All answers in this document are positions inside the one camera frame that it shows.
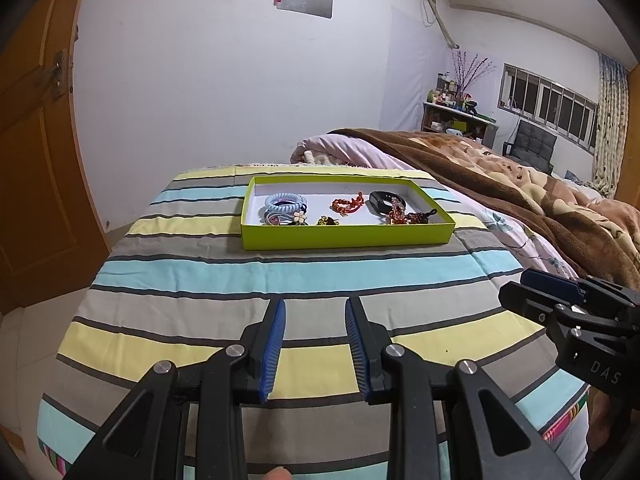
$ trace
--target bed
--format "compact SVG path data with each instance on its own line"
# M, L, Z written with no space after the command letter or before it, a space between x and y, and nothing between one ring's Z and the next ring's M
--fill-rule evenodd
M242 250L239 215L252 176L279 173L410 177L450 213L444 246ZM38 415L38 440L64 474L109 413L157 361L206 360L287 303L285 342L270 400L243 408L250 474L285 465L305 480L384 479L389 406L356 384L344 303L428 360L477 360L553 445L587 386L554 365L543 328L498 304L522 267L494 234L428 173L345 166L235 166L180 174L114 248L63 339ZM440 430L442 410L436 405ZM194 478L194 424L185 478ZM446 437L440 456L447 476Z
M587 197L470 139L345 128L302 140L290 160L429 171L460 194L525 268L597 276L640 290L636 208L593 190Z

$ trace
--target red bracelet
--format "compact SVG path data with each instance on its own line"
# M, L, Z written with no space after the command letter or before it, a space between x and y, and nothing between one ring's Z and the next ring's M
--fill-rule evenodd
M362 207L363 204L364 197L362 196L362 192L359 191L358 196L356 198L352 198L351 200L336 198L331 204L331 209L333 209L337 213L340 213L341 216L347 216L349 213L355 213Z

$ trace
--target finger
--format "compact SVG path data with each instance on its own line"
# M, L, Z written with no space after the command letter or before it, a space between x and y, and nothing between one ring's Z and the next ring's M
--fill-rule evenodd
M589 449L592 451L600 449L609 439L611 432L609 407L609 396L600 391L596 391L591 404L589 431L587 432L587 446L589 446Z
M600 392L597 388L589 386L589 395L587 396L587 412L589 413L589 420L593 416L593 398Z
M281 466L269 471L262 480L291 480L291 473Z

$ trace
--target tile floor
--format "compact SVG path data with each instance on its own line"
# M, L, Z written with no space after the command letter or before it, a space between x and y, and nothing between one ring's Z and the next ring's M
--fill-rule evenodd
M66 328L86 289L18 308L0 323L0 424L24 441L34 480L60 480L38 447L38 405Z

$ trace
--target green box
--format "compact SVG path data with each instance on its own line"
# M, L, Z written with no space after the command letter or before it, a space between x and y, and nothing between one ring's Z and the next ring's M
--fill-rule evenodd
M383 219L369 211L368 201L360 208L361 212L342 218L329 209L331 199L336 195L332 193L334 188L350 196L355 196L358 190L362 190L365 199L373 190L394 190L407 200L408 207L412 205L413 210L428 211L435 208L438 214L431 217L431 222L428 224L354 224L353 222L360 221L356 216L365 221L369 218L369 221L382 222ZM310 190L314 189L325 192L311 193ZM305 195L309 200L307 211L309 225L272 226L256 223L259 218L258 213L263 210L261 207L264 207L265 196L274 192L295 192ZM337 218L340 225L316 225L321 215ZM251 179L244 197L241 217L242 246L246 251L446 244L455 225L451 216L415 182L407 178L380 176L317 174L255 176Z
M456 130L460 130L462 133L466 132L466 123L465 121L453 121L452 128Z

